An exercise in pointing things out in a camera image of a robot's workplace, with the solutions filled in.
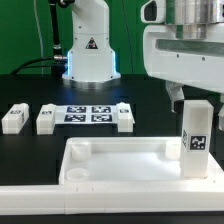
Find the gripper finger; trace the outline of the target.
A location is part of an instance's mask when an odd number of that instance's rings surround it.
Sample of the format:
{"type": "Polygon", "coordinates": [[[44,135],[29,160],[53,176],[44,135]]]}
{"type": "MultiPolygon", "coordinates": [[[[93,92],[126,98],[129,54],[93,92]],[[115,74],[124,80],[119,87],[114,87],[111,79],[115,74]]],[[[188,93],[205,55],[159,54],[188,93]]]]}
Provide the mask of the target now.
{"type": "Polygon", "coordinates": [[[222,107],[218,114],[219,117],[218,127],[220,130],[224,131],[224,94],[220,95],[220,102],[222,103],[222,107]]]}

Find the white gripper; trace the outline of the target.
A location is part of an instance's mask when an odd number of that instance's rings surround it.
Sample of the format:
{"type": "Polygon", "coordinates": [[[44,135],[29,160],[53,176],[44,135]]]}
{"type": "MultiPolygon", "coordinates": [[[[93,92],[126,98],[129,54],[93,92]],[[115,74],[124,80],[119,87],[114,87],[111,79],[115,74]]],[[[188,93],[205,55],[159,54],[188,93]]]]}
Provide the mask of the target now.
{"type": "Polygon", "coordinates": [[[175,27],[148,25],[143,58],[151,77],[167,80],[171,111],[185,97],[183,84],[224,94],[224,23],[209,25],[205,40],[178,40],[175,27]]]}

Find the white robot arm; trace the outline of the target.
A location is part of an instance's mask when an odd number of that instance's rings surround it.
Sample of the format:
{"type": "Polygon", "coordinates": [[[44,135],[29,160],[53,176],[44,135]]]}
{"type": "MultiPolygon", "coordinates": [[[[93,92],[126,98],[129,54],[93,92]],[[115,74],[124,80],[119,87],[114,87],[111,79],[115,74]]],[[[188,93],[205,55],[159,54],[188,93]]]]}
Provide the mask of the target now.
{"type": "MultiPolygon", "coordinates": [[[[220,95],[224,130],[224,0],[149,0],[140,10],[143,62],[149,76],[166,82],[172,102],[184,85],[220,95]]],[[[109,7],[104,0],[73,0],[73,46],[63,79],[100,88],[120,78],[109,44],[109,7]]]]}

